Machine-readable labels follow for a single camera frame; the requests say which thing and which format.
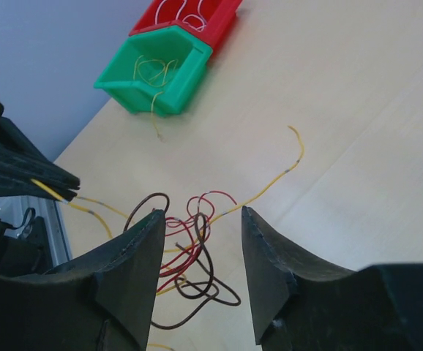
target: beige table surface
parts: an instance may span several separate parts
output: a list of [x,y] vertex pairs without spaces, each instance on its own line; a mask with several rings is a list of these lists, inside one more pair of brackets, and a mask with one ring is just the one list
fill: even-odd
[[[301,132],[306,157],[254,209],[291,240],[348,268],[423,261],[420,0],[244,0],[188,111],[159,121],[164,143],[148,114],[132,116],[111,100],[57,163],[81,177],[82,195],[128,212],[163,191],[170,214],[184,216],[193,195],[221,189],[244,200],[292,164],[299,150],[287,124]],[[217,204],[229,206],[218,197]],[[152,206],[161,202],[140,216]],[[121,232],[121,217],[99,212]],[[89,215],[64,208],[64,220],[75,256],[107,240]],[[176,331],[152,328],[150,340],[178,351],[259,350],[240,213],[213,230],[217,275],[243,304],[210,303]],[[192,308],[172,292],[157,299],[154,319],[174,323]]]

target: blue wall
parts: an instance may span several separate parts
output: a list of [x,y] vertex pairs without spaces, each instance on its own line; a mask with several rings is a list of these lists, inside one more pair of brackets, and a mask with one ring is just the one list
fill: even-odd
[[150,0],[0,0],[0,101],[55,159],[108,96],[93,89]]

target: green plastic box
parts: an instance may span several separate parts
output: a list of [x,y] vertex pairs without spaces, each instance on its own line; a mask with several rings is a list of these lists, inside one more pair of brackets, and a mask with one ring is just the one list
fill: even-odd
[[200,83],[212,52],[178,26],[137,34],[121,46],[94,87],[131,113],[151,111],[156,96],[155,113],[179,114]]

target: white tabletop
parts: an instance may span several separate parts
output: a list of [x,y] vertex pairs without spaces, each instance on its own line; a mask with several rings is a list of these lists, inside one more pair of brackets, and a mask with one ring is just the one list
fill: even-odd
[[[81,178],[82,195],[130,212],[147,194],[167,192],[169,213],[185,217],[193,195],[218,189],[245,200],[292,164],[291,124],[306,157],[252,207],[348,268],[423,261],[423,1],[244,0],[187,112],[158,124],[164,142],[148,114],[111,100],[57,163]],[[121,232],[124,219],[90,207]],[[75,256],[107,240],[89,215],[65,208],[64,220]],[[209,249],[243,304],[210,303],[178,330],[152,328],[150,340],[178,351],[259,350],[239,212],[213,224]],[[192,269],[190,278],[203,275]],[[157,298],[154,320],[173,324],[194,306],[168,293]]]

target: red plastic box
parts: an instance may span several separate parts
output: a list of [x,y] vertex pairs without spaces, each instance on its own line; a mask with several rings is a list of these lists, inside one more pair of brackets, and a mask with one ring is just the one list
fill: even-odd
[[[236,10],[241,2],[242,0],[153,0],[129,35],[175,25],[193,34],[215,51],[221,46],[231,29],[236,19]],[[186,19],[194,27],[200,28],[203,24],[198,17],[202,18],[202,16],[206,20],[206,25],[201,31],[183,21]]]

